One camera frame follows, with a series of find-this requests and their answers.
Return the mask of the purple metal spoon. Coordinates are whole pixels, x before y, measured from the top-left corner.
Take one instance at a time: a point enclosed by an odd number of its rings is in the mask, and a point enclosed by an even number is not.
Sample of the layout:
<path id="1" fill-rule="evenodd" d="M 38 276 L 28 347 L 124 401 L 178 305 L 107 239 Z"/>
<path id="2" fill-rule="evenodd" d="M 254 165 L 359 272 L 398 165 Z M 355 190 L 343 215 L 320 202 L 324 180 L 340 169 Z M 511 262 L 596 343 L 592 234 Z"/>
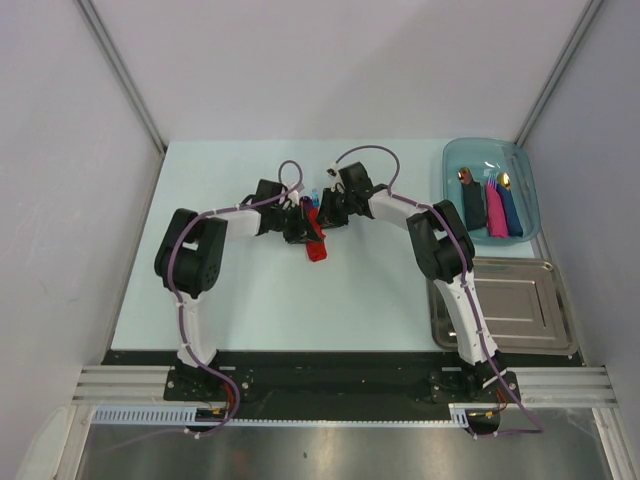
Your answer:
<path id="1" fill-rule="evenodd" d="M 314 210 L 313 200 L 310 197 L 302 197 L 301 204 L 306 213 L 310 213 Z"/>

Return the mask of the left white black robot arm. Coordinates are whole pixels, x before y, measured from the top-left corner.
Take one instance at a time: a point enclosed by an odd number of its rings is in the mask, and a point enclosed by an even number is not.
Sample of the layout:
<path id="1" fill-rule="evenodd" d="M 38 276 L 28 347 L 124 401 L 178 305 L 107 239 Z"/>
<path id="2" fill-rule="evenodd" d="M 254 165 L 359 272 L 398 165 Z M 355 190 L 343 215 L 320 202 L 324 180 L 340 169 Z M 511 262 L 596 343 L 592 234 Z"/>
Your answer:
<path id="1" fill-rule="evenodd" d="M 203 332 L 200 302 L 216 284 L 225 245 L 239 238 L 276 232 L 288 244 L 303 244 L 312 260 L 326 257 L 325 235 L 316 221 L 318 209 L 285 184 L 262 179 L 256 192 L 239 205 L 209 214 L 174 212 L 154 261 L 155 274 L 175 295 L 180 346 L 175 371 L 197 398 L 214 397 L 230 379 L 214 370 L 218 349 Z"/>

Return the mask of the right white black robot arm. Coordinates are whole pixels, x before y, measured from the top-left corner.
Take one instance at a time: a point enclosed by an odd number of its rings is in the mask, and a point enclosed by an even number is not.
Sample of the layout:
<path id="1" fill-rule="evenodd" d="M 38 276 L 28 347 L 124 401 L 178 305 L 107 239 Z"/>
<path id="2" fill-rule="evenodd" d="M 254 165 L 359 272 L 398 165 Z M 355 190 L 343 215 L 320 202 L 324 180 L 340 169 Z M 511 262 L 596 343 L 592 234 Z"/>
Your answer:
<path id="1" fill-rule="evenodd" d="M 442 296 L 456 333 L 457 351 L 468 371 L 463 393 L 484 401 L 496 390 L 520 401 L 517 385 L 507 378 L 499 348 L 487 326 L 474 277 L 475 247 L 456 208 L 448 200 L 422 204 L 374 185 L 360 162 L 328 169 L 331 187 L 322 194 L 318 222 L 343 226 L 351 215 L 391 223 L 408 232 L 419 270 Z"/>

